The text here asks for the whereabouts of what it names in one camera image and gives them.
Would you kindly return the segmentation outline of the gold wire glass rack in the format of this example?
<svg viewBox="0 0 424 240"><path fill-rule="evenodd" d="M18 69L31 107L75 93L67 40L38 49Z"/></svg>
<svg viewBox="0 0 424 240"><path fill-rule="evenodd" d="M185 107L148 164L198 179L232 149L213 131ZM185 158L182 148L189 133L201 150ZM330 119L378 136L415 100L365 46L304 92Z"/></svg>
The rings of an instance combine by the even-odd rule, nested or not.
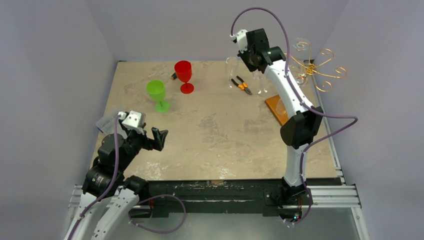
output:
<svg viewBox="0 0 424 240"><path fill-rule="evenodd" d="M324 62L318 64L315 64L314 60L312 59L312 48L310 60L304 64L299 63L297 59L294 58L293 53L289 55L288 69L292 72L295 82L300 87L306 85L309 81L312 81L316 90L322 93L328 93L333 88L332 83L329 80L326 80L321 85L319 85L315 80L315 76L322 76L329 79L338 80L344 79L348 76L346 69L341 66L334 68L335 74L328 74L320 71L320 67L328 64L335 58L335 53L331 49L322 48L319 51L319 54L327 57L327 59Z"/></svg>

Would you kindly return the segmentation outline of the wooden rack base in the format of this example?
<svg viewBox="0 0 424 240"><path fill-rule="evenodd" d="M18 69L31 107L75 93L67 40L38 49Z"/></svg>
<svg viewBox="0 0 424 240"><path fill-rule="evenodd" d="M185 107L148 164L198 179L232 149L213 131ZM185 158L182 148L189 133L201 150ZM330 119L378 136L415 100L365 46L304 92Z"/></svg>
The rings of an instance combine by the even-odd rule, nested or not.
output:
<svg viewBox="0 0 424 240"><path fill-rule="evenodd" d="M283 126L289 120L286 107L279 95L267 98L264 102L280 126Z"/></svg>

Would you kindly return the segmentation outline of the clear round wine glass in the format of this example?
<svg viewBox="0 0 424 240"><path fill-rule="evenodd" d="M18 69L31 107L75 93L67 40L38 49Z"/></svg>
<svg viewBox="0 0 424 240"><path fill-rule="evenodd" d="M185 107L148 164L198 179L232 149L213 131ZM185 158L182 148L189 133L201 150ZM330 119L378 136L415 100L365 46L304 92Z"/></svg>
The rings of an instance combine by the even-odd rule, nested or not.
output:
<svg viewBox="0 0 424 240"><path fill-rule="evenodd" d="M293 56L300 64L310 61L312 50L309 40L303 37L297 37L294 39L293 47Z"/></svg>

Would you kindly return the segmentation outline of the clear champagne flute with label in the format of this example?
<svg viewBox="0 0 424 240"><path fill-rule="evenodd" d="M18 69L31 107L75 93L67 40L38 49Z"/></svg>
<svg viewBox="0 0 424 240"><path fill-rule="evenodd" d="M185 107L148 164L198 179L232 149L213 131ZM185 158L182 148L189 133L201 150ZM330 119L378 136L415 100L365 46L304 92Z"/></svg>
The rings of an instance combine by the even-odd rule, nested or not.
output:
<svg viewBox="0 0 424 240"><path fill-rule="evenodd" d="M277 104L276 104L276 107L275 107L275 111L280 116L287 115L286 107L285 107L285 105L284 105L284 103L283 103L283 101L282 101L281 98L279 98L278 101L277 101Z"/></svg>

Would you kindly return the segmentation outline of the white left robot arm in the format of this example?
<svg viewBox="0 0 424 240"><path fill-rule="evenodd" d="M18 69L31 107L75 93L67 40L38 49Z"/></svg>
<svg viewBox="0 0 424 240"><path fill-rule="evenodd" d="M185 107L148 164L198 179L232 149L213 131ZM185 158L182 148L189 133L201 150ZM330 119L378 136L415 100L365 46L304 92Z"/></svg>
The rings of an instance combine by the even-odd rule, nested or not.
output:
<svg viewBox="0 0 424 240"><path fill-rule="evenodd" d="M151 130L153 138L147 137L144 130L127 130L127 137L114 132L103 138L93 166L85 175L66 240L105 240L133 206L152 202L146 180L124 176L124 170L141 150L164 148L168 130Z"/></svg>

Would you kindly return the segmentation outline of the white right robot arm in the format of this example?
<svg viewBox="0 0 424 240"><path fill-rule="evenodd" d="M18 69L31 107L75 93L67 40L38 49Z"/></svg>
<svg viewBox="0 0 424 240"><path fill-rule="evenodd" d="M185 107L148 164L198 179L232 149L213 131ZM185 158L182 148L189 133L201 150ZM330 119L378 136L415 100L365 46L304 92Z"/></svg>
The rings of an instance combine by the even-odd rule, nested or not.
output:
<svg viewBox="0 0 424 240"><path fill-rule="evenodd" d="M280 128L280 135L287 146L287 160L280 197L292 204L306 190L306 150L318 133L323 109L314 107L303 94L286 65L286 55L280 47L270 47L264 29L242 29L231 35L231 40L248 70L261 72L273 83L285 107L288 121Z"/></svg>

